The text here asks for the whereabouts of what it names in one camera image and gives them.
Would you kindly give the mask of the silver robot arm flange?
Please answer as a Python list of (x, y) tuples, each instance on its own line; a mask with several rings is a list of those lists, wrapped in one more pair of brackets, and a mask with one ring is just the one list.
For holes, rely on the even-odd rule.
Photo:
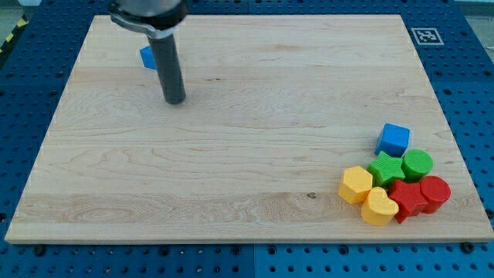
[(114, 0), (108, 4), (110, 19), (120, 27), (151, 39), (172, 35), (188, 14), (186, 0)]

